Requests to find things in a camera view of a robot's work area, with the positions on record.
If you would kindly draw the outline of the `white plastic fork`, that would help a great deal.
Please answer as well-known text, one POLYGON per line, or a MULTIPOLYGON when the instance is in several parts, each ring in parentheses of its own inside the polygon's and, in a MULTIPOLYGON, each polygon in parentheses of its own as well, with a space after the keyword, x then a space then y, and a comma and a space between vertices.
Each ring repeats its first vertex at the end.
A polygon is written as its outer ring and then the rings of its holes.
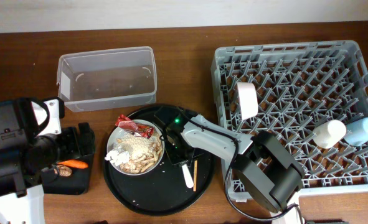
POLYGON ((187 164, 183 164, 181 166, 181 169, 182 169, 182 173, 183 173, 183 176, 184 176, 184 181, 186 183, 186 187, 189 188, 189 189, 193 188, 194 181, 193 181, 193 178, 191 176, 191 173, 189 171, 189 168, 188 168, 187 164))

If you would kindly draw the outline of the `white cup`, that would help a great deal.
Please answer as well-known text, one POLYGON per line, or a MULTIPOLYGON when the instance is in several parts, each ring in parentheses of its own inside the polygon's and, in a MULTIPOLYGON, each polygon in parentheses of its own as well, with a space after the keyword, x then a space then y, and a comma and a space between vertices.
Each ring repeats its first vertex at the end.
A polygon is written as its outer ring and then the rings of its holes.
POLYGON ((314 143, 323 148, 329 149, 337 144, 346 135, 346 126, 340 120, 331 120, 314 128, 314 143))

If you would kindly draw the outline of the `small white bowl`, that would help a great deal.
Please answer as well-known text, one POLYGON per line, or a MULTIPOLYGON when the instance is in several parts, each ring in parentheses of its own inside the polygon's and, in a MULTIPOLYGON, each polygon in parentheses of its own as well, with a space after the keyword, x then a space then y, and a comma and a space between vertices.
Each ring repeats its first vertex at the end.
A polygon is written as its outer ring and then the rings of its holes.
POLYGON ((242 121, 258 114, 258 100, 255 85, 252 83, 237 83, 237 91, 242 121))

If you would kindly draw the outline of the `grey plate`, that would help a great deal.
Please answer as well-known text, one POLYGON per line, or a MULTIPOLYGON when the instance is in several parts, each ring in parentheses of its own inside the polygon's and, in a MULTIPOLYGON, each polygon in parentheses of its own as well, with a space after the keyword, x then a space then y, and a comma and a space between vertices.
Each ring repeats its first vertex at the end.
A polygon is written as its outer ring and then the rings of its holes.
POLYGON ((162 132, 156 125, 141 119, 134 122, 153 128, 151 137, 137 136, 117 127, 108 139, 104 160, 124 175, 139 176, 159 165, 164 155, 164 143, 162 132))

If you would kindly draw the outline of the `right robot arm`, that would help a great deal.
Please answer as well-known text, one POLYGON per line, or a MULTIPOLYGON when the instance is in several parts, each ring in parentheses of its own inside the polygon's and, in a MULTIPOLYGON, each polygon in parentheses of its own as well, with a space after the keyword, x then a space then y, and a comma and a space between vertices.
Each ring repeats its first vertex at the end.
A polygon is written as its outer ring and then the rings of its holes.
POLYGON ((226 196, 229 180, 236 175, 250 196, 274 213, 268 221, 300 209, 290 200, 303 186, 304 169, 272 133, 260 131, 255 136, 236 133, 211 123, 195 111, 171 105, 161 106, 153 118, 170 151, 202 149, 228 162, 224 179, 226 196))

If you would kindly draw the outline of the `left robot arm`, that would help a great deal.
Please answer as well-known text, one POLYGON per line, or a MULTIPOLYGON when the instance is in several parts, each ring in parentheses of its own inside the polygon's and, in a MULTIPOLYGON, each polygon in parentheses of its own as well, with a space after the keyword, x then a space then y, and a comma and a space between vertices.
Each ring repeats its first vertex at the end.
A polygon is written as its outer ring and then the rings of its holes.
POLYGON ((0 223, 44 223, 44 194, 88 190, 95 133, 62 128, 59 97, 0 102, 0 223))

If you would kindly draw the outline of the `orange carrot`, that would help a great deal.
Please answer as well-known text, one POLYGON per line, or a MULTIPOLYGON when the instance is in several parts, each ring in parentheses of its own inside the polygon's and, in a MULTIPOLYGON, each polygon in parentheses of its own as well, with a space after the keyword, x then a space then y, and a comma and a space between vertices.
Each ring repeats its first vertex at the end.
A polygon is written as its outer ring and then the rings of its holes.
POLYGON ((75 160, 75 159, 59 162, 58 165, 73 167, 76 169, 87 169, 88 168, 88 164, 86 162, 75 160))

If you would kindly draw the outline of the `wooden chopstick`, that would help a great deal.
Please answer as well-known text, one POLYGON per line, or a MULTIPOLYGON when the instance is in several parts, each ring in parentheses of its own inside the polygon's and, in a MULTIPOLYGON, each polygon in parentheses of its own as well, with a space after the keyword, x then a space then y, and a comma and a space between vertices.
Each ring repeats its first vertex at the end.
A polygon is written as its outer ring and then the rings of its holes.
POLYGON ((196 192, 196 190, 197 190, 197 165, 198 165, 198 161, 197 160, 195 160, 194 161, 194 166, 193 166, 193 168, 194 168, 194 173, 193 173, 193 183, 194 183, 194 186, 193 186, 193 192, 196 192))

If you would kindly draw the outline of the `white tissue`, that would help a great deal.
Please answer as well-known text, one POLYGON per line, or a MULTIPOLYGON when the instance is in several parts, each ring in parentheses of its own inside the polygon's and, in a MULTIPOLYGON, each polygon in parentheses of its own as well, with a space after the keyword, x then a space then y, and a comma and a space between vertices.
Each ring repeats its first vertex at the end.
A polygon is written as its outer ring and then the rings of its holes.
POLYGON ((130 159, 130 154, 127 151, 118 151, 116 149, 111 150, 105 156, 105 160, 109 161, 115 166, 120 166, 121 164, 126 164, 130 159))

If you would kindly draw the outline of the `light blue cup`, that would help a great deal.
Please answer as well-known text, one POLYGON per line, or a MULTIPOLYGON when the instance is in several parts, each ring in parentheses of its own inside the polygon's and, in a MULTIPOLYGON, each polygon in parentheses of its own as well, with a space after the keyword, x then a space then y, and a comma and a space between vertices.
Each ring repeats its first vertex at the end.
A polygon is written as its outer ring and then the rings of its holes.
POLYGON ((368 141, 368 117, 346 125, 344 140, 353 146, 361 146, 368 141))

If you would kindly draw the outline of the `red snack wrapper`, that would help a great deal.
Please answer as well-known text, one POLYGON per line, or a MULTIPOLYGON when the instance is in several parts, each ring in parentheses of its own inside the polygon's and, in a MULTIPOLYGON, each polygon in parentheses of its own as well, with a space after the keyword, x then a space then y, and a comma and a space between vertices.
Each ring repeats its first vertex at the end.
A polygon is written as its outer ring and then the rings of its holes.
POLYGON ((146 139, 149 139, 154 133, 154 128, 152 126, 135 123, 133 120, 129 119, 123 114, 118 117, 115 126, 136 137, 143 137, 146 139))

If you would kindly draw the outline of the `brown food scrap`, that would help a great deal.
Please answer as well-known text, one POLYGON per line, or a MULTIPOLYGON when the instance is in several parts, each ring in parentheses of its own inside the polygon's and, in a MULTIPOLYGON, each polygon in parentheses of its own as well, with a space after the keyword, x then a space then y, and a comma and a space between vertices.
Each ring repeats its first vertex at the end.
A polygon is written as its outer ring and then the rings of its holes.
POLYGON ((72 169, 65 165, 56 165, 54 171, 59 177, 70 177, 72 175, 72 169))

